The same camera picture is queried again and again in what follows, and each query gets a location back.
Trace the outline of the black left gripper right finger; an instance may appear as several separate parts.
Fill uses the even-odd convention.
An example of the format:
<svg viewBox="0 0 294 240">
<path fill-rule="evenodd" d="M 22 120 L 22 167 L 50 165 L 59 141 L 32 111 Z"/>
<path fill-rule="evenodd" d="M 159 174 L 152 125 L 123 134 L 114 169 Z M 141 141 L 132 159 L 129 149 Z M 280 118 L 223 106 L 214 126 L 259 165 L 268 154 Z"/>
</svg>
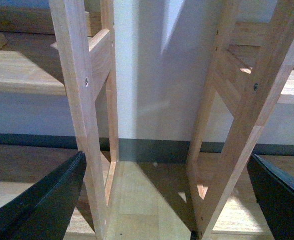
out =
<svg viewBox="0 0 294 240">
<path fill-rule="evenodd" d="M 294 240 L 294 177 L 252 154 L 247 171 L 267 225 L 276 240 Z"/>
</svg>

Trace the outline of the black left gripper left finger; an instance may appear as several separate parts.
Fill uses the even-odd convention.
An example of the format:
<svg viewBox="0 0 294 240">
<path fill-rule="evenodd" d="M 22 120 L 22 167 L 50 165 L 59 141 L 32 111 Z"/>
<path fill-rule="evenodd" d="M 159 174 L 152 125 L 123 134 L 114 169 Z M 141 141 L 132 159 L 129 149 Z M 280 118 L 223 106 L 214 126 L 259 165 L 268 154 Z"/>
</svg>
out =
<svg viewBox="0 0 294 240">
<path fill-rule="evenodd" d="M 86 157 L 77 152 L 0 208 L 0 240 L 62 240 L 80 196 Z"/>
</svg>

